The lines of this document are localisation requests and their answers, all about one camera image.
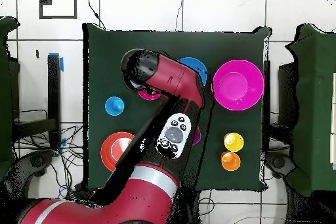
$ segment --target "control panel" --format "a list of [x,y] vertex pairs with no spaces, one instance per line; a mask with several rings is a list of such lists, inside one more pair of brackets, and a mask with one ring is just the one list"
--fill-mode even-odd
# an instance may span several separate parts
[[180,157],[191,128],[192,124],[186,114],[173,114],[159,135],[156,150],[167,158]]

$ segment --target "pink bowl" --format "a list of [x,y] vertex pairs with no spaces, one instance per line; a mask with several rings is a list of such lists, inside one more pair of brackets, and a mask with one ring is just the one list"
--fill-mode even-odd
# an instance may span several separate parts
[[246,110],[255,105],[264,92],[261,71],[246,60],[223,64],[213,77],[216,101],[226,109]]
[[160,94],[155,94],[155,95],[149,95],[147,94],[146,91],[139,91],[138,94],[143,98],[146,99],[147,101],[153,101],[155,99],[158,99],[161,95]]

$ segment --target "grout line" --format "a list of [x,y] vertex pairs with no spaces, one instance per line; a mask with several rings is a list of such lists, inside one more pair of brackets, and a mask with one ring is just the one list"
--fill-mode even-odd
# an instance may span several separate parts
[[17,41],[83,41],[82,39],[8,39],[7,41],[16,41],[16,40]]
[[100,20],[101,20],[101,17],[100,17],[100,0],[99,1],[99,8],[98,8],[98,15],[99,15],[99,27],[100,27]]
[[266,17],[267,17],[267,0],[265,0],[265,27],[266,27]]
[[286,42],[286,43],[291,43],[293,41],[268,41],[268,42]]
[[[16,20],[18,21],[18,0],[15,0],[15,5],[16,5]],[[16,28],[16,58],[18,59],[18,27]],[[20,123],[20,113],[18,114],[18,122]],[[21,158],[20,141],[18,141],[18,158]]]
[[[209,205],[208,202],[200,202],[200,204]],[[222,203],[222,202],[215,202],[215,205],[260,205],[260,203]],[[263,205],[271,205],[271,206],[286,206],[284,203],[262,203]]]
[[183,32],[183,8],[184,8],[184,0],[182,0],[182,32]]
[[60,123],[79,123],[79,124],[83,124],[83,122],[60,122]]
[[209,202],[208,202],[208,205],[207,205],[207,208],[208,208],[208,210],[207,210],[207,222],[208,222],[208,224],[210,224],[210,199],[211,199],[211,193],[212,193],[212,190],[210,190],[210,194],[209,194]]
[[263,213],[263,192],[260,192],[260,224],[261,224],[261,217]]

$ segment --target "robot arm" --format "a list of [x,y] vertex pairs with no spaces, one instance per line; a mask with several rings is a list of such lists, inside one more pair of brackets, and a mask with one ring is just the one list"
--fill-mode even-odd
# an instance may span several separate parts
[[203,85],[195,71],[154,51],[127,52],[121,71],[128,88],[149,89],[167,100],[94,195],[105,206],[39,199],[17,224],[166,224],[204,106]]

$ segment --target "yellow cup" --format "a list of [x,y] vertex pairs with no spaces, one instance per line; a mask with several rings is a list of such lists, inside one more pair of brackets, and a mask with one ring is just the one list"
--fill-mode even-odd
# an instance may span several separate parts
[[230,152],[237,152],[243,148],[244,139],[240,134],[232,132],[224,136],[224,144]]

